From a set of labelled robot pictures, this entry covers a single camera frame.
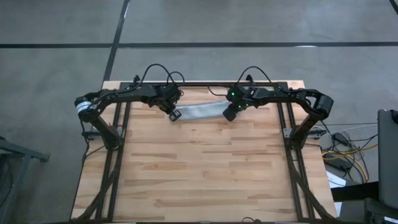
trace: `black cable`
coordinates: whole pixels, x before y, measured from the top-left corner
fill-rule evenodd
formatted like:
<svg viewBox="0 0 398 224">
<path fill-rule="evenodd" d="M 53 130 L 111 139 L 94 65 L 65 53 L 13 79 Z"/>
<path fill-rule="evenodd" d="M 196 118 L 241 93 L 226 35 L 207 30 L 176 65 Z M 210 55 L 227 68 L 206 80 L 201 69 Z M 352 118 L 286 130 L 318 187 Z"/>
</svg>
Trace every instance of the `black cable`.
<svg viewBox="0 0 398 224">
<path fill-rule="evenodd" d="M 328 126 L 326 126 L 326 124 L 325 124 L 323 121 L 321 121 L 321 123 L 324 125 L 326 131 L 330 134 L 330 131 L 329 131 L 329 129 L 328 129 Z"/>
<path fill-rule="evenodd" d="M 247 67 L 245 70 L 243 70 L 241 76 L 238 78 L 238 80 L 237 80 L 236 83 L 239 83 L 239 82 L 241 81 L 243 75 L 244 75 L 244 74 L 246 73 L 246 71 L 248 71 L 250 68 L 256 68 L 257 70 L 259 70 L 259 71 L 267 78 L 267 80 L 269 81 L 269 83 L 274 83 L 274 82 L 271 81 L 271 79 L 268 77 L 268 75 L 265 73 L 265 71 L 263 71 L 261 68 L 255 66 L 255 65 L 252 65 L 252 66 L 250 66 L 250 67 Z M 276 84 L 277 87 L 278 87 L 281 91 L 283 91 L 284 93 L 291 93 L 291 91 L 289 92 L 289 91 L 284 90 L 278 83 L 275 83 L 275 84 Z"/>
<path fill-rule="evenodd" d="M 90 148 L 90 140 L 87 138 L 87 136 L 86 136 L 86 129 L 85 129 L 85 126 L 83 125 L 83 117 L 80 119 L 80 126 L 81 126 L 81 130 L 82 130 L 82 133 L 81 133 L 81 135 L 83 135 L 83 137 L 84 137 L 84 139 L 85 139 L 85 142 L 86 142 L 86 150 L 85 150 L 85 153 L 83 154 L 83 157 L 81 158 L 81 167 L 83 168 L 83 165 L 84 165 L 84 163 L 85 163 L 85 159 L 86 159 L 86 154 L 87 154 L 87 152 L 88 152 L 88 149 Z"/>
<path fill-rule="evenodd" d="M 244 217 L 244 218 L 242 219 L 242 222 L 241 222 L 241 223 L 244 223 L 244 220 L 245 220 L 245 219 L 251 220 L 251 221 L 254 223 L 254 219 L 251 218 L 251 217 Z"/>
<path fill-rule="evenodd" d="M 8 192 L 7 192 L 6 196 L 5 196 L 5 198 L 4 198 L 3 201 L 0 203 L 0 208 L 1 208 L 1 207 L 4 205 L 4 203 L 6 202 L 8 196 L 10 195 L 11 190 L 12 190 L 12 188 L 13 188 L 13 186 L 14 186 L 14 176 L 12 175 L 11 163 L 10 163 L 10 161 L 9 161 L 9 158 L 7 158 L 7 166 L 8 166 L 7 174 L 9 174 L 9 176 L 10 176 L 10 188 L 8 189 Z"/>
<path fill-rule="evenodd" d="M 213 94 L 213 95 L 215 95 L 215 96 L 226 96 L 225 94 L 216 94 L 216 93 L 213 93 L 213 91 L 210 89 L 210 86 L 207 86 L 207 89 L 209 89 L 210 93 Z"/>
<path fill-rule="evenodd" d="M 320 122 L 324 125 L 324 127 L 325 127 L 326 131 L 328 132 L 328 134 L 330 134 L 330 130 L 329 130 L 328 126 L 327 126 L 323 121 L 320 121 Z M 331 141 L 332 141 L 332 149 L 331 149 L 331 151 L 335 151 L 335 150 L 336 150 L 335 152 L 337 152 L 338 154 L 343 155 L 343 157 L 351 164 L 351 168 L 350 168 L 350 169 L 352 169 L 352 168 L 354 167 L 354 168 L 358 171 L 359 176 L 361 177 L 362 183 L 364 183 L 363 175 L 362 175 L 361 171 L 355 166 L 355 162 L 354 162 L 354 161 L 351 162 L 351 160 L 349 160 L 347 156 L 345 156 L 344 154 L 342 154 L 341 151 L 339 151 L 339 150 L 336 148 L 336 144 L 335 144 L 335 140 L 333 139 L 333 136 L 330 136 L 330 138 L 331 138 Z M 349 175 L 349 177 L 351 178 L 351 180 L 353 180 L 353 178 L 352 178 L 350 172 L 348 172 L 348 175 Z"/>
<path fill-rule="evenodd" d="M 85 159 L 87 159 L 87 157 L 88 157 L 89 155 L 91 155 L 92 153 L 94 153 L 94 152 L 96 152 L 96 151 L 98 151 L 98 150 L 100 150 L 100 149 L 102 149 L 102 148 L 104 148 L 104 147 L 105 147 L 105 145 L 103 145 L 103 146 L 101 146 L 101 147 L 95 149 L 94 151 L 90 152 L 89 154 L 86 155 L 86 158 L 85 158 Z"/>
<path fill-rule="evenodd" d="M 142 82 L 145 80 L 145 77 L 146 77 L 146 75 L 147 75 L 149 69 L 152 68 L 153 66 L 159 66 L 159 67 L 163 68 L 163 69 L 166 71 L 166 73 L 167 73 L 167 77 L 170 77 L 170 79 L 172 80 L 172 82 L 175 83 L 173 77 L 171 76 L 171 74 L 170 74 L 170 72 L 167 70 L 167 68 L 165 68 L 163 65 L 161 65 L 161 64 L 159 64 L 159 63 L 153 63 L 152 65 L 149 65 L 149 66 L 147 67 L 147 69 L 145 70 L 145 72 L 144 72 L 144 74 L 143 74 L 143 76 L 142 76 L 140 82 L 139 82 L 137 85 L 135 85 L 134 87 L 132 87 L 132 88 L 130 88 L 130 89 L 127 89 L 127 90 L 124 90 L 124 91 L 119 91 L 118 94 L 120 94 L 120 93 L 128 93 L 128 92 L 130 92 L 130 91 L 135 90 L 135 89 L 138 88 L 139 86 L 141 86 L 141 85 L 142 85 Z M 115 93 L 107 93 L 107 94 L 104 94 L 104 95 L 100 96 L 99 98 L 95 99 L 95 100 L 91 103 L 91 105 L 90 105 L 89 107 L 91 107 L 92 105 L 95 105 L 95 104 L 99 103 L 104 97 L 107 97 L 107 96 L 112 95 L 112 94 L 115 94 Z"/>
<path fill-rule="evenodd" d="M 272 81 L 271 81 L 271 79 L 269 79 L 268 75 L 267 75 L 261 68 L 259 68 L 259 67 L 257 67 L 257 66 L 254 66 L 254 65 L 253 65 L 253 66 L 250 66 L 250 67 L 247 67 L 245 70 L 243 70 L 241 76 L 238 78 L 237 83 L 239 83 L 239 81 L 241 81 L 241 79 L 242 79 L 243 75 L 245 74 L 245 72 L 246 72 L 247 70 L 249 70 L 250 68 L 256 68 L 256 69 L 258 69 L 262 74 L 264 74 L 264 75 L 266 76 L 266 78 L 268 79 L 268 81 L 269 81 L 270 83 L 272 83 Z"/>
<path fill-rule="evenodd" d="M 375 135 L 373 135 L 371 137 L 368 137 L 367 139 L 355 139 L 355 140 L 351 140 L 351 141 L 352 142 L 355 142 L 355 141 L 367 141 L 369 139 L 374 139 L 376 136 L 378 136 L 378 134 L 375 134 Z"/>
<path fill-rule="evenodd" d="M 179 75 L 181 76 L 181 78 L 182 78 L 182 83 L 185 84 L 185 78 L 184 78 L 184 76 L 183 76 L 180 72 L 178 72 L 178 71 L 170 72 L 170 75 L 167 76 L 166 84 L 169 84 L 169 78 L 170 78 L 171 75 L 173 75 L 173 74 L 179 74 Z"/>
<path fill-rule="evenodd" d="M 368 180 L 370 179 L 370 175 L 369 175 L 369 171 L 368 171 L 368 167 L 367 167 L 367 165 L 366 165 L 366 162 L 365 162 L 365 160 L 363 159 L 363 156 L 362 156 L 362 154 L 361 154 L 361 151 L 362 151 L 362 149 L 364 149 L 364 148 L 366 147 L 366 145 L 368 145 L 368 144 L 372 141 L 373 138 L 369 139 L 369 140 L 362 146 L 362 148 L 359 150 L 359 153 L 360 153 L 361 158 L 362 158 L 362 161 L 363 161 L 363 165 L 365 166 L 366 174 L 368 175 Z"/>
</svg>

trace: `white cable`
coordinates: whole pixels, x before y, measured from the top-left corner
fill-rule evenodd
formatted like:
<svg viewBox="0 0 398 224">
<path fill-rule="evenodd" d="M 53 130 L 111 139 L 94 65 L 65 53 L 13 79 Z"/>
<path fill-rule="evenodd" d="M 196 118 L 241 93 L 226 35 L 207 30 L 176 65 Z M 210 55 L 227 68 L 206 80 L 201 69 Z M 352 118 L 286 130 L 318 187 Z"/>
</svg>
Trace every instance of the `white cable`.
<svg viewBox="0 0 398 224">
<path fill-rule="evenodd" d="M 340 131 L 335 131 L 335 132 L 327 133 L 327 134 L 331 136 L 332 134 L 340 133 L 340 132 L 343 132 L 343 131 L 349 131 L 349 130 L 354 130 L 354 129 L 359 129 L 359 128 L 368 128 L 368 127 L 374 127 L 374 126 L 377 126 L 377 124 L 359 126 L 359 127 L 355 127 L 355 128 L 347 128 L 347 129 L 343 129 L 343 130 L 340 130 Z"/>
<path fill-rule="evenodd" d="M 321 126 L 314 125 L 313 127 L 314 127 L 314 128 L 319 128 L 319 129 L 321 129 L 321 130 L 324 130 L 324 131 L 326 131 L 326 129 L 325 129 L 325 128 L 323 128 L 323 127 L 321 127 Z"/>
</svg>

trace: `cable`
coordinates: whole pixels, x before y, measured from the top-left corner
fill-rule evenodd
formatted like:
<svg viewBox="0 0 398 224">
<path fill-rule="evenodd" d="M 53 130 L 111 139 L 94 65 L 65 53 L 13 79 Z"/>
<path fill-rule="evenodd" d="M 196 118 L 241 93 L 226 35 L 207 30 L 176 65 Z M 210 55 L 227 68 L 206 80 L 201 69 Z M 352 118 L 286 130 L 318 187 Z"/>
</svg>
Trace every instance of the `cable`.
<svg viewBox="0 0 398 224">
<path fill-rule="evenodd" d="M 327 125 L 334 126 L 334 125 L 362 125 L 362 124 L 377 124 L 377 122 L 343 123 L 343 124 L 327 124 Z"/>
<path fill-rule="evenodd" d="M 239 83 L 239 81 L 241 81 L 241 79 L 242 79 L 243 75 L 245 74 L 245 72 L 246 72 L 247 70 L 249 70 L 250 68 L 256 68 L 256 69 L 258 69 L 262 74 L 264 74 L 264 75 L 266 76 L 266 78 L 268 79 L 268 81 L 269 81 L 270 83 L 272 83 L 272 81 L 271 81 L 271 79 L 269 79 L 268 75 L 267 75 L 261 68 L 259 68 L 259 67 L 257 67 L 257 66 L 254 66 L 254 65 L 253 65 L 253 66 L 250 66 L 250 67 L 247 67 L 245 70 L 243 70 L 241 76 L 238 78 L 237 83 Z"/>
<path fill-rule="evenodd" d="M 209 89 L 210 93 L 213 94 L 213 95 L 215 95 L 215 96 L 226 96 L 225 94 L 216 94 L 216 93 L 213 93 L 213 91 L 210 89 L 210 86 L 207 86 L 207 89 Z"/>
<path fill-rule="evenodd" d="M 349 131 L 349 130 L 360 129 L 360 128 L 369 128 L 369 127 L 374 127 L 374 126 L 377 126 L 377 124 L 359 126 L 359 127 L 355 127 L 355 128 L 347 128 L 347 129 L 343 129 L 343 130 L 340 130 L 340 131 L 335 131 L 335 132 L 332 132 L 332 133 L 329 133 L 329 134 L 332 135 L 332 134 L 340 133 L 340 132 L 343 132 L 343 131 Z"/>
<path fill-rule="evenodd" d="M 368 178 L 368 175 L 366 174 L 365 170 L 363 169 L 363 166 L 356 159 L 354 159 L 352 156 L 350 156 L 350 155 L 345 155 L 345 156 L 348 156 L 350 159 L 354 160 L 354 162 L 356 162 L 357 165 L 359 165 L 359 168 L 361 168 L 361 171 L 362 171 L 362 173 L 365 176 L 365 182 L 367 183 L 369 178 Z"/>
<path fill-rule="evenodd" d="M 257 66 L 254 66 L 254 65 L 252 65 L 252 66 L 250 66 L 250 67 L 247 67 L 245 70 L 243 70 L 241 76 L 238 78 L 238 80 L 237 80 L 236 83 L 239 83 L 239 82 L 241 81 L 243 75 L 244 75 L 244 74 L 246 73 L 246 71 L 249 70 L 250 68 L 256 68 L 256 69 L 258 69 L 258 70 L 267 78 L 267 80 L 269 81 L 269 83 L 274 83 L 274 82 L 271 81 L 271 79 L 268 77 L 268 75 L 267 75 L 261 68 L 259 68 L 259 67 L 257 67 Z M 291 93 L 291 92 L 288 92 L 288 91 L 284 90 L 278 83 L 275 83 L 275 84 L 276 84 L 276 85 L 278 86 L 278 88 L 279 88 L 281 91 L 283 91 L 284 93 Z"/>
<path fill-rule="evenodd" d="M 378 144 L 375 144 L 375 145 L 373 145 L 373 146 L 371 146 L 371 147 L 367 147 L 367 148 L 365 148 L 365 149 L 358 149 L 358 150 L 355 150 L 355 151 L 348 151 L 348 152 L 333 152 L 333 151 L 331 151 L 331 152 L 327 152 L 327 153 L 341 154 L 341 155 L 350 155 L 350 154 L 354 154 L 354 153 L 357 153 L 357 152 L 361 152 L 361 151 L 373 149 L 373 148 L 375 148 L 376 146 L 378 146 Z"/>
<path fill-rule="evenodd" d="M 8 192 L 7 192 L 6 196 L 5 196 L 5 198 L 4 198 L 3 201 L 0 203 L 0 208 L 1 208 L 1 207 L 4 205 L 4 203 L 6 202 L 8 196 L 10 195 L 11 190 L 12 190 L 12 188 L 13 188 L 13 186 L 14 186 L 14 177 L 13 177 L 13 175 L 12 175 L 11 163 L 10 163 L 10 161 L 9 161 L 9 158 L 7 158 L 7 166 L 8 166 L 7 175 L 9 174 L 9 176 L 10 176 L 10 188 L 8 189 Z"/>
<path fill-rule="evenodd" d="M 185 84 L 184 76 L 178 71 L 170 72 L 170 75 L 167 76 L 166 84 L 169 84 L 169 78 L 171 77 L 172 74 L 179 74 L 181 76 L 181 78 L 182 78 L 182 83 Z"/>
<path fill-rule="evenodd" d="M 327 153 L 329 153 L 329 152 L 331 152 L 331 151 L 333 151 L 333 150 L 336 150 L 337 152 L 339 152 L 339 153 L 341 153 L 341 151 L 339 151 L 335 146 L 336 146 L 336 144 L 335 144 L 335 140 L 332 138 L 332 135 L 331 135 L 331 133 L 330 133 L 330 130 L 328 129 L 328 126 L 323 122 L 323 121 L 321 121 L 321 123 L 324 125 L 324 127 L 326 128 L 326 131 L 327 131 L 327 133 L 328 133 L 328 135 L 329 135 L 329 137 L 330 137 L 330 139 L 331 139 L 331 141 L 332 141 L 332 148 L 331 148 L 331 150 L 329 150 L 329 151 L 327 151 L 325 154 L 327 154 Z M 350 156 L 350 155 L 343 155 L 343 157 L 351 164 L 351 168 L 350 169 L 352 169 L 352 167 L 354 167 L 357 171 L 358 171 L 358 173 L 359 173 L 359 176 L 361 177 L 361 182 L 362 182 L 362 184 L 364 184 L 364 179 L 363 179 L 363 176 L 362 176 L 362 173 L 361 173 L 361 171 L 354 165 L 354 163 L 355 162 L 351 162 L 349 159 L 348 159 L 348 156 Z M 350 174 L 350 172 L 347 172 L 348 173 L 348 176 L 350 177 L 350 179 L 352 180 L 352 181 L 354 181 L 353 180 L 353 178 L 352 178 L 352 176 L 351 176 L 351 174 Z"/>
<path fill-rule="evenodd" d="M 88 152 L 88 149 L 90 148 L 90 140 L 87 138 L 87 136 L 85 134 L 86 133 L 86 129 L 85 129 L 85 126 L 83 125 L 83 117 L 84 117 L 84 115 L 80 119 L 80 126 L 81 126 L 81 130 L 82 130 L 82 135 L 83 135 L 83 137 L 85 139 L 85 142 L 86 142 L 86 150 L 85 150 L 85 153 L 84 153 L 84 155 L 86 155 L 87 152 Z M 81 167 L 82 168 L 83 168 L 83 165 L 84 165 L 85 159 L 86 159 L 86 156 L 84 156 L 84 155 L 81 158 Z"/>
<path fill-rule="evenodd" d="M 368 137 L 367 139 L 356 139 L 356 140 L 351 140 L 351 141 L 367 141 L 367 140 L 369 140 L 369 139 L 373 139 L 373 138 L 375 138 L 376 136 L 378 136 L 379 134 L 375 134 L 375 135 L 373 135 L 373 136 L 371 136 L 371 137 Z"/>
<path fill-rule="evenodd" d="M 313 127 L 314 127 L 314 128 L 319 128 L 319 129 L 321 129 L 321 130 L 325 130 L 325 131 L 326 131 L 326 129 L 323 128 L 323 127 L 321 127 L 321 126 L 314 125 Z"/>
<path fill-rule="evenodd" d="M 245 219 L 251 220 L 251 221 L 254 223 L 254 219 L 251 218 L 251 217 L 244 217 L 244 218 L 242 219 L 242 222 L 241 222 L 241 223 L 244 223 L 244 220 L 245 220 Z"/>
<path fill-rule="evenodd" d="M 365 160 L 363 159 L 364 155 L 362 155 L 361 152 L 359 153 L 359 155 L 361 156 L 361 160 L 362 160 L 362 162 L 363 162 L 363 165 L 365 166 L 365 171 L 366 171 L 365 174 L 366 174 L 367 177 L 368 177 L 368 179 L 366 180 L 366 183 L 368 183 L 368 182 L 369 182 L 369 177 L 370 177 L 369 171 L 368 171 L 368 167 L 367 167 L 367 165 L 366 165 Z"/>
<path fill-rule="evenodd" d="M 365 146 L 366 146 L 367 144 L 369 144 L 369 142 L 371 142 L 371 141 L 372 141 L 372 139 L 370 139 L 368 142 L 366 142 L 365 145 L 362 146 L 361 151 L 367 150 L 367 149 L 372 149 L 372 148 L 374 148 L 374 147 L 377 146 L 377 144 L 375 144 L 375 145 L 373 145 L 373 146 L 370 146 L 370 147 L 365 148 Z M 367 165 L 366 165 L 365 160 L 363 159 L 362 153 L 360 153 L 360 155 L 361 155 L 363 164 L 364 164 L 364 166 L 365 166 L 366 173 L 367 173 L 368 177 L 370 178 L 369 171 L 368 171 L 368 167 L 367 167 Z"/>
<path fill-rule="evenodd" d="M 124 91 L 119 91 L 118 94 L 121 94 L 121 93 L 128 93 L 128 92 L 130 92 L 130 91 L 135 90 L 135 89 L 138 88 L 139 86 L 141 86 L 141 85 L 142 85 L 142 82 L 145 80 L 145 77 L 146 77 L 146 75 L 147 75 L 149 69 L 152 68 L 153 66 L 159 66 L 159 67 L 163 68 L 163 69 L 166 71 L 166 73 L 167 73 L 167 77 L 170 77 L 170 79 L 172 80 L 172 82 L 175 84 L 175 81 L 174 81 L 173 77 L 171 76 L 170 72 L 167 70 L 167 68 L 165 68 L 163 65 L 161 65 L 161 64 L 159 64 L 159 63 L 153 63 L 153 64 L 151 64 L 151 65 L 149 65 L 149 66 L 147 67 L 147 69 L 145 70 L 145 72 L 144 72 L 144 74 L 143 74 L 143 76 L 142 76 L 142 79 L 140 80 L 140 82 L 139 82 L 137 85 L 135 85 L 134 87 L 132 87 L 132 88 L 130 88 L 130 89 L 127 89 L 127 90 L 124 90 Z M 95 99 L 95 100 L 91 103 L 91 105 L 89 105 L 89 108 L 90 108 L 92 105 L 96 105 L 97 103 L 99 103 L 104 97 L 107 97 L 107 96 L 112 95 L 112 94 L 115 94 L 115 93 L 107 93 L 107 94 L 104 94 L 104 95 L 100 96 L 99 98 Z"/>
<path fill-rule="evenodd" d="M 323 121 L 321 121 L 321 123 L 324 125 L 324 127 L 325 127 L 326 131 L 328 132 L 328 134 L 330 134 L 330 131 L 329 131 L 328 126 L 326 126 L 325 123 L 324 123 Z"/>
<path fill-rule="evenodd" d="M 105 145 L 103 145 L 103 146 L 101 146 L 101 147 L 95 149 L 94 151 L 90 152 L 89 154 L 86 155 L 86 158 L 85 158 L 85 159 L 87 159 L 87 157 L 88 157 L 89 155 L 91 155 L 92 153 L 94 153 L 94 152 L 96 152 L 96 151 L 98 151 L 98 150 L 100 150 L 100 149 L 102 149 L 102 148 L 104 148 L 104 147 L 105 147 Z"/>
<path fill-rule="evenodd" d="M 345 185 L 343 185 L 343 184 L 337 184 L 336 182 L 333 182 L 333 181 L 331 181 L 331 180 L 329 180 L 329 182 L 331 182 L 332 184 L 336 184 L 336 185 L 338 185 L 338 186 L 341 186 L 341 187 L 345 187 Z"/>
</svg>

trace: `yellow cable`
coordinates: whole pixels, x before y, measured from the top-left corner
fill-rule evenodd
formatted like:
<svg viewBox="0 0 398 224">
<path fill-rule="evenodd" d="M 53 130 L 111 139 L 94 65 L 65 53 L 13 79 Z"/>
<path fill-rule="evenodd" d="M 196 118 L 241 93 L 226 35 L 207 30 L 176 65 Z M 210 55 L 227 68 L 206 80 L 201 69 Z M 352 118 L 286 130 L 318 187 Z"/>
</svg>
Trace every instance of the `yellow cable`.
<svg viewBox="0 0 398 224">
<path fill-rule="evenodd" d="M 362 171 L 362 173 L 364 174 L 364 176 L 365 176 L 365 182 L 367 183 L 368 182 L 368 175 L 366 174 L 366 172 L 365 172 L 365 170 L 363 169 L 363 167 L 362 167 L 362 165 L 356 160 L 356 159 L 354 159 L 352 156 L 350 156 L 350 155 L 345 155 L 345 156 L 348 156 L 349 158 L 351 158 L 352 160 L 354 160 L 354 162 L 356 162 L 358 165 L 359 165 L 359 168 L 361 168 L 361 171 Z"/>
<path fill-rule="evenodd" d="M 373 146 L 369 146 L 369 147 L 366 147 L 366 148 L 364 148 L 364 149 L 358 149 L 358 150 L 354 150 L 354 151 L 350 151 L 350 152 L 334 152 L 334 151 L 330 151 L 329 153 L 332 153 L 332 154 L 348 155 L 348 154 L 357 153 L 357 152 L 359 152 L 359 151 L 365 151 L 365 150 L 373 149 L 373 148 L 376 147 L 376 146 L 378 146 L 378 144 L 374 144 Z"/>
<path fill-rule="evenodd" d="M 342 156 L 347 156 L 347 157 L 351 158 L 352 160 L 354 160 L 355 163 L 357 163 L 359 165 L 359 168 L 361 168 L 361 171 L 362 171 L 363 175 L 365 176 L 365 180 L 366 180 L 365 182 L 367 183 L 369 179 L 368 179 L 368 175 L 366 174 L 365 170 L 363 169 L 363 166 L 356 159 L 354 159 L 352 156 L 350 156 L 348 154 L 345 154 L 345 155 L 342 155 Z M 330 161 L 330 160 L 333 160 L 333 159 L 338 159 L 338 157 L 336 156 L 334 158 L 323 158 L 323 160 L 326 160 L 326 161 Z"/>
</svg>

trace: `metal bracket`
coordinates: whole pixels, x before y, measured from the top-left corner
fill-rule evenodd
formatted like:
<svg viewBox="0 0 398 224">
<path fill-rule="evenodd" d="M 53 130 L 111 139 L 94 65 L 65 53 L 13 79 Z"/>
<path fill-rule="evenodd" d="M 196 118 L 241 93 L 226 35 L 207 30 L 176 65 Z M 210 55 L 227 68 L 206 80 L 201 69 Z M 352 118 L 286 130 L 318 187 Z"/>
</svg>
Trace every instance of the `metal bracket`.
<svg viewBox="0 0 398 224">
<path fill-rule="evenodd" d="M 285 138 L 289 138 L 290 134 L 292 132 L 291 128 L 284 128 L 284 136 Z M 319 139 L 321 137 L 320 134 L 308 134 L 307 138 L 312 138 L 312 139 Z"/>
</svg>

